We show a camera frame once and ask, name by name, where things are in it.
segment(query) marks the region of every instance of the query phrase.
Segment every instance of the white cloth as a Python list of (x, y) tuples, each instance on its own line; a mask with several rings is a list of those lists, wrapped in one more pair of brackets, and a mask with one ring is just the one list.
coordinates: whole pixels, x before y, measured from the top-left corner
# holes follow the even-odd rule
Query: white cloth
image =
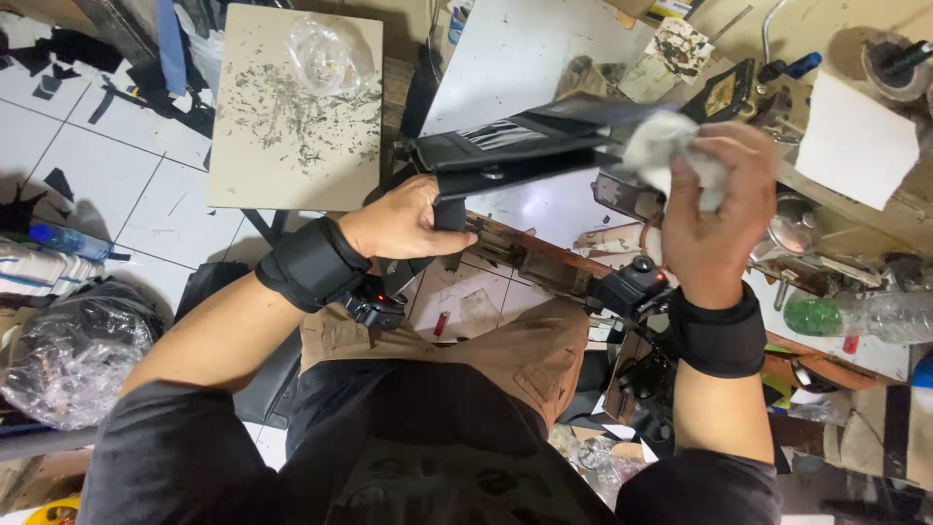
[(622, 154), (622, 167), (634, 171), (671, 197), (671, 157), (684, 158), (700, 180), (700, 211), (716, 211), (725, 195), (729, 170), (692, 147), (700, 126), (686, 115), (659, 111), (635, 128)]

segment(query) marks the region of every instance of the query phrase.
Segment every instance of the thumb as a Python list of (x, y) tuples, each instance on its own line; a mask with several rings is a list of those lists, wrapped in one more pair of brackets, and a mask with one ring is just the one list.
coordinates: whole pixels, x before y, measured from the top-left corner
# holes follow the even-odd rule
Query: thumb
[(691, 228), (696, 224), (700, 186), (697, 174), (683, 157), (671, 159), (671, 196), (667, 200), (664, 222), (675, 228)]
[(425, 232), (425, 240), (430, 255), (447, 255), (463, 251), (480, 238), (476, 234), (467, 234), (465, 232), (430, 230)]

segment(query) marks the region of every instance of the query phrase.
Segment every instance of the sleeve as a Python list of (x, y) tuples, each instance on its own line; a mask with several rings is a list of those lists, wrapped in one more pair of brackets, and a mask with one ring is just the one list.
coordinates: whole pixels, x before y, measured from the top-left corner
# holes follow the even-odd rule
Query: sleeve
[(772, 465), (689, 449), (622, 485), (616, 515), (624, 523), (776, 525), (781, 495)]
[(277, 478), (228, 392), (155, 381), (101, 424), (77, 523), (263, 522)]

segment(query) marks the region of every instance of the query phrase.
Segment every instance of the water bottle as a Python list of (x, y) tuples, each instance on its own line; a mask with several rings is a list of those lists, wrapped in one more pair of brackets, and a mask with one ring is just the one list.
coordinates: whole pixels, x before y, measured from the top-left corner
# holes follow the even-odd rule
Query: water bottle
[(102, 262), (113, 251), (113, 243), (61, 226), (37, 224), (29, 229), (29, 237), (46, 248), (96, 263)]
[(784, 322), (803, 335), (869, 334), (889, 343), (925, 343), (933, 341), (933, 291), (803, 299), (784, 307)]

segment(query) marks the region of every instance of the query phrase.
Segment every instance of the black wrist strap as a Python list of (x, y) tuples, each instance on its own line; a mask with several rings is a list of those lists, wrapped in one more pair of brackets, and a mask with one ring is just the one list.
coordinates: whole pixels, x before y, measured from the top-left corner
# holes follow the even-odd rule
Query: black wrist strap
[(724, 310), (691, 304), (678, 289), (670, 303), (678, 356), (708, 376), (737, 378), (757, 374), (764, 364), (764, 330), (758, 298), (742, 283), (742, 300)]
[(371, 267), (337, 223), (322, 217), (282, 239), (256, 266), (256, 277), (292, 305), (313, 313), (358, 286)]

